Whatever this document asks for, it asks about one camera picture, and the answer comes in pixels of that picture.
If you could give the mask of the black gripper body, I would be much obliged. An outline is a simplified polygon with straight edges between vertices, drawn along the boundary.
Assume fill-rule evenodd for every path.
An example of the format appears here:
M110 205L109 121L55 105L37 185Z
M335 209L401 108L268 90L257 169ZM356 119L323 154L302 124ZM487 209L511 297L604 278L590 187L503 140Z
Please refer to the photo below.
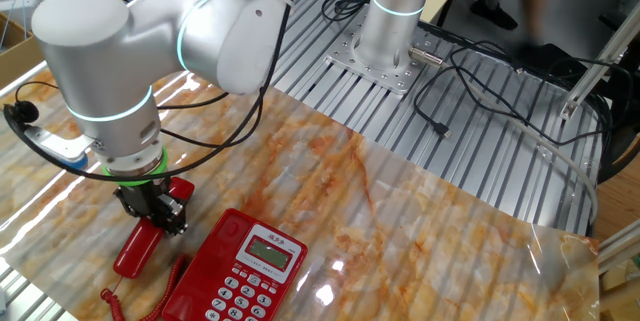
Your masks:
M138 216L160 217L159 200L161 194L171 194L171 179L163 178L130 188L130 205Z

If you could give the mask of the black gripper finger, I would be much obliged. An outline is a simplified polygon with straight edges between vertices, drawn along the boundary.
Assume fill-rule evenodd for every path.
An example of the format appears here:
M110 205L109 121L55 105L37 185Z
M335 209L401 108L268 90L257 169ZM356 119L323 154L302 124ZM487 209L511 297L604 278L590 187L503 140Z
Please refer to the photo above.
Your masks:
M158 200L161 227L172 236L183 234L188 228L186 222L187 201L170 194L161 194Z
M125 212L128 215L130 215L132 217L137 217L138 216L137 211L128 203L126 195L125 195L124 191L121 188L118 188L115 191L115 196L120 201L121 205L123 206Z

